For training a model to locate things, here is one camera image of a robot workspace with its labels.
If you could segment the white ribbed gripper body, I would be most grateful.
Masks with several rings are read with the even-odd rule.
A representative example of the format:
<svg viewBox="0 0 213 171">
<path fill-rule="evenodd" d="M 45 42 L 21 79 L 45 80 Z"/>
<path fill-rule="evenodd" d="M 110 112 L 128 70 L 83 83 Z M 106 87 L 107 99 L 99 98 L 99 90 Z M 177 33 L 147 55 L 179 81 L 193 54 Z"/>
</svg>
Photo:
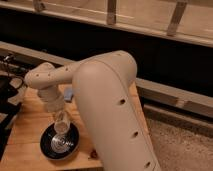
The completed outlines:
<svg viewBox="0 0 213 171">
<path fill-rule="evenodd" d="M 47 112 L 57 112 L 65 107 L 65 101 L 58 86 L 40 89 L 37 95 L 44 103 L 44 108 Z"/>
</svg>

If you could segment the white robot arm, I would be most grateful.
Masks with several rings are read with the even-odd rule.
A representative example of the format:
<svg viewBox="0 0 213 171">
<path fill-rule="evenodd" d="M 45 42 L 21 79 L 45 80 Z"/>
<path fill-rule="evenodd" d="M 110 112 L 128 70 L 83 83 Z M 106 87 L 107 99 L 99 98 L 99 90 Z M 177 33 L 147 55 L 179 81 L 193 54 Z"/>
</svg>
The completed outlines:
<svg viewBox="0 0 213 171">
<path fill-rule="evenodd" d="M 113 51 L 59 68 L 42 63 L 26 74 L 25 82 L 38 91 L 51 112 L 64 108 L 58 86 L 72 85 L 105 171 L 162 171 L 130 96 L 136 73 L 131 54 Z"/>
</svg>

